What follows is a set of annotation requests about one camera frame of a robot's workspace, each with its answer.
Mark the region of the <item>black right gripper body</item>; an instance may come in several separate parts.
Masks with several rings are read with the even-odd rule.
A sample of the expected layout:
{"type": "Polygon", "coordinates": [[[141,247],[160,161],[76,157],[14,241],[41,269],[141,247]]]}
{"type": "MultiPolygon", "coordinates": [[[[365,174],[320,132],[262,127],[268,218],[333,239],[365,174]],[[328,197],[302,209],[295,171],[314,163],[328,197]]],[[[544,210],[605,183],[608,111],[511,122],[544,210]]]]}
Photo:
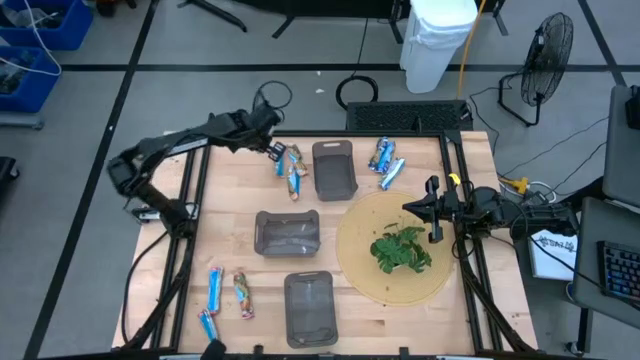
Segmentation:
{"type": "Polygon", "coordinates": [[[459,200],[453,191],[441,196],[427,194],[424,198],[405,203],[402,209],[419,218],[423,223],[438,225],[440,220],[451,221],[465,211],[466,203],[459,200]]]}

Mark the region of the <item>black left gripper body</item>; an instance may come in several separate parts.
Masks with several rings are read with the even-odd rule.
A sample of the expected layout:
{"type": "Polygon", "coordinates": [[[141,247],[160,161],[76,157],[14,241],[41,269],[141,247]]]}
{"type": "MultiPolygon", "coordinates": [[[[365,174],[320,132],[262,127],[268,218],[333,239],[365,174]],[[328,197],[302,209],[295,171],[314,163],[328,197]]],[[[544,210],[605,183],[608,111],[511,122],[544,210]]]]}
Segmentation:
{"type": "Polygon", "coordinates": [[[249,127],[246,148],[253,151],[269,151],[273,128],[281,122],[278,112],[270,107],[256,108],[249,114],[246,122],[249,127]]]}

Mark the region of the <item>grey translucent plastic bin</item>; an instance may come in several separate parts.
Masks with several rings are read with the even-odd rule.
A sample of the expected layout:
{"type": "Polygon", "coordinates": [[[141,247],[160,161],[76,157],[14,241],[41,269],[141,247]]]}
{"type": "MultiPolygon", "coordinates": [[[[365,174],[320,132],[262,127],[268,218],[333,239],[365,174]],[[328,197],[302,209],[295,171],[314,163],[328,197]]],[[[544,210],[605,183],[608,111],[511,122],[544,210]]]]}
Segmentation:
{"type": "Polygon", "coordinates": [[[334,345],[339,337],[333,277],[327,271],[292,273],[284,280],[286,340],[294,349],[334,345]]]}
{"type": "Polygon", "coordinates": [[[270,213],[255,218],[254,251],[263,257],[313,257],[319,250],[319,214],[270,213]]]}
{"type": "Polygon", "coordinates": [[[351,200],[358,190],[352,143],[348,140],[316,142],[312,156],[318,199],[324,202],[351,200]]]}

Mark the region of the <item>green plant in white pot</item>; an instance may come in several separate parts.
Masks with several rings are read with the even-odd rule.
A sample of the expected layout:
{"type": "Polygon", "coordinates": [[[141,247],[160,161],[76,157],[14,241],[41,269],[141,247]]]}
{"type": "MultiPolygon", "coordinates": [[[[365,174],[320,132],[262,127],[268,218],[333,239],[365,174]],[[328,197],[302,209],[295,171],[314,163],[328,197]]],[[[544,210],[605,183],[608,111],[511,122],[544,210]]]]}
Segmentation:
{"type": "Polygon", "coordinates": [[[430,267],[432,258],[420,242],[425,232],[420,226],[401,227],[398,223],[385,226],[382,235],[369,248],[380,270],[391,274],[398,267],[407,267],[422,273],[430,267]]]}

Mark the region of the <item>black perforated box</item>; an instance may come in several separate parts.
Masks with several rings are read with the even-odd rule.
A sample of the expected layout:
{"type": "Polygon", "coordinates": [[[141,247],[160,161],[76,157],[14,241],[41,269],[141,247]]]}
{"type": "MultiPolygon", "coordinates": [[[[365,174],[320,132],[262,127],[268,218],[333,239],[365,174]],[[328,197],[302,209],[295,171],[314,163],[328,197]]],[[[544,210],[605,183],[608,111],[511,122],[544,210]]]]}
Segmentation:
{"type": "Polygon", "coordinates": [[[463,100],[352,102],[347,130],[473,130],[473,117],[463,100]]]}

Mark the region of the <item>yellow plug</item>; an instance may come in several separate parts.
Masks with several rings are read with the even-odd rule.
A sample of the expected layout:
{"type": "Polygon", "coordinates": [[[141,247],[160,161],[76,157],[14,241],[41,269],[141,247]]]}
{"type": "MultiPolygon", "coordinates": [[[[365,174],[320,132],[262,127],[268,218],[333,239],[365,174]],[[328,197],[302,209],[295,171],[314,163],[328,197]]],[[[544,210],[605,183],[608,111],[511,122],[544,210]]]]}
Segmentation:
{"type": "Polygon", "coordinates": [[[529,188],[529,179],[522,177],[519,179],[499,178],[501,187],[516,196],[524,196],[529,188]]]}

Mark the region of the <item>round wooden board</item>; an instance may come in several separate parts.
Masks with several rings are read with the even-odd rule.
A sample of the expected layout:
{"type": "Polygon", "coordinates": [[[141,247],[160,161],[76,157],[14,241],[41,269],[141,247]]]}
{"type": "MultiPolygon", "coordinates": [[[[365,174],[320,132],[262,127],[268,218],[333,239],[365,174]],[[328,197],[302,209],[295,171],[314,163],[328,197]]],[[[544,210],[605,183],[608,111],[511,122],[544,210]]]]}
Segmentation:
{"type": "Polygon", "coordinates": [[[413,306],[435,297],[448,282],[453,270],[451,247],[453,227],[442,222],[443,240],[429,241],[431,225],[402,209],[415,198],[409,194],[375,192],[356,201],[342,216],[336,232],[336,252],[342,273],[364,296],[389,306],[413,306]],[[417,243],[431,263],[418,273],[407,265],[384,272],[371,254],[374,242],[385,233],[392,235],[408,227],[420,227],[417,243]]]}

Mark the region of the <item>white printed box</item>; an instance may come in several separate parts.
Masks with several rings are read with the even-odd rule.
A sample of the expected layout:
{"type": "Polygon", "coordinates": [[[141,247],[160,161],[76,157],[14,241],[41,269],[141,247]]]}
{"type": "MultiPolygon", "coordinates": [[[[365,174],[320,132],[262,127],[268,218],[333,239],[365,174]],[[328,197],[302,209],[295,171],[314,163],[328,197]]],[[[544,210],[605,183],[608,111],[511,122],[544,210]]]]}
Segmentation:
{"type": "Polygon", "coordinates": [[[534,278],[572,281],[574,273],[563,265],[575,267],[578,237],[542,230],[530,237],[529,251],[534,278]]]}

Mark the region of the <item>black stand legs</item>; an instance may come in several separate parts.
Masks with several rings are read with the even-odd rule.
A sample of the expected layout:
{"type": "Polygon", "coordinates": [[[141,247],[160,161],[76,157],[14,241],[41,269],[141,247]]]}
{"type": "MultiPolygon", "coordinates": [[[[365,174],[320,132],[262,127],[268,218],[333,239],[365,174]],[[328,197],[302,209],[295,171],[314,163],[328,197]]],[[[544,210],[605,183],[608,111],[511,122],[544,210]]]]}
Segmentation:
{"type": "Polygon", "coordinates": [[[213,5],[207,0],[184,0],[177,5],[178,8],[184,8],[188,5],[194,5],[198,8],[207,11],[208,13],[218,17],[219,19],[238,27],[242,32],[247,33],[247,26],[235,15],[223,10],[222,8],[213,5]]]}

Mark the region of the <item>white trash bin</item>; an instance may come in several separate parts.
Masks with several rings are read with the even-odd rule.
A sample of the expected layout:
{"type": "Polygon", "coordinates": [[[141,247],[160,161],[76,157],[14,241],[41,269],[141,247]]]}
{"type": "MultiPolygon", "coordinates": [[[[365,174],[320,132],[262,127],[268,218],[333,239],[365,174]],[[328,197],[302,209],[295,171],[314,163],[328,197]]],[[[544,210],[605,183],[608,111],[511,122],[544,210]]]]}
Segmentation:
{"type": "Polygon", "coordinates": [[[465,43],[478,15],[475,0],[410,0],[400,67],[409,92],[439,84],[453,55],[465,43]]]}

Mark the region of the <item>grey desk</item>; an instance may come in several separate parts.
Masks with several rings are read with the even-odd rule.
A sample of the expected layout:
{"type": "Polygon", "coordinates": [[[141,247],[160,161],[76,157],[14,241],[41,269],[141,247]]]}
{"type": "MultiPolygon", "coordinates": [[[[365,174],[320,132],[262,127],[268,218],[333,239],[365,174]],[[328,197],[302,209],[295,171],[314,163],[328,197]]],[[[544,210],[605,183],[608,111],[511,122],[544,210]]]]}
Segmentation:
{"type": "Polygon", "coordinates": [[[582,203],[580,233],[575,269],[596,282],[576,275],[573,299],[589,308],[634,328],[640,329],[640,310],[606,296],[600,290],[597,243],[610,241],[640,247],[640,213],[625,207],[585,198],[582,203]]]}
{"type": "Polygon", "coordinates": [[[627,126],[625,102],[630,87],[611,91],[603,192],[614,200],[640,208],[640,130],[627,126]]]}

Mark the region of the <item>black floor fan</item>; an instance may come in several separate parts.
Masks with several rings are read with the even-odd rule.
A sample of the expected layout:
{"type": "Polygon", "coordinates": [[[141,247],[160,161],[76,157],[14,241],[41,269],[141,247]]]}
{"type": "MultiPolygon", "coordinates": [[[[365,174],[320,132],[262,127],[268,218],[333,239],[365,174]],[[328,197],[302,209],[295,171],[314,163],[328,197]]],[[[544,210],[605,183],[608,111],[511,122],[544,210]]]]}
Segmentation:
{"type": "Polygon", "coordinates": [[[498,105],[523,123],[536,126],[540,121],[541,106],[556,92],[566,71],[574,39],[572,19],[557,12],[545,18],[535,30],[523,67],[502,77],[498,83],[498,105]],[[536,110],[535,120],[530,122],[504,103],[507,83],[521,78],[522,100],[536,110]]]}

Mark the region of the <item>black keyboard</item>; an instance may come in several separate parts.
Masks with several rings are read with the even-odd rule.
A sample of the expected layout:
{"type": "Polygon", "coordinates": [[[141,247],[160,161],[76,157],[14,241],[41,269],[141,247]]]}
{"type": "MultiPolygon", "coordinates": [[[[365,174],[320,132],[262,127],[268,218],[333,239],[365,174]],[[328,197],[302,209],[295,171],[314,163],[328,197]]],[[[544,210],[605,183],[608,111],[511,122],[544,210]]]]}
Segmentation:
{"type": "Polygon", "coordinates": [[[599,241],[597,250],[603,293],[640,306],[640,247],[599,241]]]}

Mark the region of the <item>black desk device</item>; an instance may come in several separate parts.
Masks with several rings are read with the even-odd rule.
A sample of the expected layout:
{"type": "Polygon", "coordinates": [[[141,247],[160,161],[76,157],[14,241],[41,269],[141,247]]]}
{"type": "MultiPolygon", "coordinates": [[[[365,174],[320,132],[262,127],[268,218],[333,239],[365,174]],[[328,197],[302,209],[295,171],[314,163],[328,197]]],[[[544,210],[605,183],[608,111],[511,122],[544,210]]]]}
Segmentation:
{"type": "Polygon", "coordinates": [[[630,87],[631,97],[625,102],[625,116],[627,126],[640,130],[640,86],[630,87]]]}

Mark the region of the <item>blue storage crate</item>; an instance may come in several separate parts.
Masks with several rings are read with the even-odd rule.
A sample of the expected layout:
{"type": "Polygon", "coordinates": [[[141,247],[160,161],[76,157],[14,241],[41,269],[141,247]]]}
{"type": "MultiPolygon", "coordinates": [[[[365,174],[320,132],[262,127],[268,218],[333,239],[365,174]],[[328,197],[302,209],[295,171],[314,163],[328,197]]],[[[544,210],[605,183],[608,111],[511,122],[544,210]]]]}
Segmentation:
{"type": "Polygon", "coordinates": [[[0,111],[39,112],[59,76],[42,49],[0,46],[0,111]]]}
{"type": "Polygon", "coordinates": [[[10,22],[0,25],[0,38],[11,46],[40,47],[30,21],[31,8],[37,33],[49,50],[77,50],[93,20],[91,9],[82,0],[4,0],[3,5],[15,11],[24,26],[10,22]]]}

